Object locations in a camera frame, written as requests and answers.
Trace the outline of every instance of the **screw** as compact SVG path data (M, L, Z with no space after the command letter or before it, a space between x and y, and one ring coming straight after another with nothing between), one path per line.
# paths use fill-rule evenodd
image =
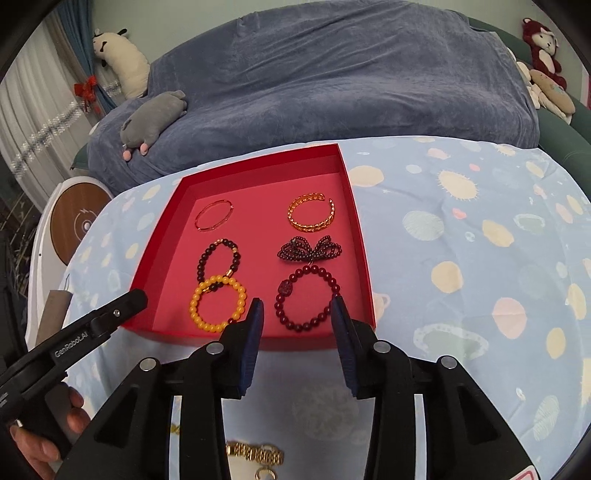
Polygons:
M205 351L210 355L218 355L223 352L223 345L220 342L213 342L205 347Z
M390 344L382 340L378 340L374 343L374 350L377 353L388 353L391 350Z
M443 356L441 358L441 364L445 368L452 370L457 367L457 360L455 358L453 358L452 356Z
M154 360L153 358L144 358L140 363L139 363L139 367L144 371L144 372L149 372L150 370L152 370L154 367L156 366L156 360Z

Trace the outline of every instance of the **yellow beaded bracelet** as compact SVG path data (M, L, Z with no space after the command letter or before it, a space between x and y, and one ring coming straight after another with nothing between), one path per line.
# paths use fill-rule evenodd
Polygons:
M218 325L213 325L211 323L204 322L203 319L199 316L199 312L197 311L197 307L199 305L199 300L203 293L211 293L210 290L205 291L208 286L213 283L221 282L224 285L230 285L238 292L238 303L236 304L236 310L232 313L232 316L225 322L222 322ZM244 313L246 305L246 289L240 285L235 278L226 277L224 275L217 275L211 278L208 278L206 281L201 282L197 288L195 288L195 293L191 298L191 302L189 303L189 315L191 319L195 322L201 330L205 330L206 332L217 332L222 333L224 328L226 328L229 324L235 323L240 320L240 317Z

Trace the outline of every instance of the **gold chain bracelet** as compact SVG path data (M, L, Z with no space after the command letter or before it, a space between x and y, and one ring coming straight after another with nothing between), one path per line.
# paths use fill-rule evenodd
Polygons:
M170 433L180 435L181 427L174 423ZM271 444L250 445L242 442L226 442L226 455L244 457L248 462L256 462L264 467L283 465L284 454Z
M329 199L330 204L330 213L326 220L323 220L320 223L315 223L314 225L302 225L301 223L296 222L293 219L294 210L299 207L304 202L309 202L310 200L322 200L324 201L324 194L322 193L307 193L296 198L293 202L291 202L289 208L287 209L287 219L293 225L296 230L300 232L319 232L320 230L324 230L327 228L332 221L335 219L335 203L332 199Z

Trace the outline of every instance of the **blue curtain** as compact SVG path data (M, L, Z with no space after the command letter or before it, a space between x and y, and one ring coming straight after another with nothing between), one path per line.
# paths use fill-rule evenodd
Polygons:
M95 72L95 52L92 48L92 28L90 23L91 0L64 0L57 6L57 15L64 27L72 50L76 54L86 76ZM100 85L95 88L96 99L105 113L117 105Z

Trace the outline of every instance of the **stuffed bear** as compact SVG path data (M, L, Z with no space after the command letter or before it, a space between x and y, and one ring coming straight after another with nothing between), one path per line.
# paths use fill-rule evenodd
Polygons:
M95 31L92 46L95 55L102 60L103 67L107 64L119 77L121 91L126 99L139 97L148 87L150 64L144 55L123 35L119 33L99 33Z
M558 48L556 35L540 22L536 22L531 18L524 18L523 40L531 47L534 69L545 73L566 90L566 80L558 75L562 72L562 67L554 58Z

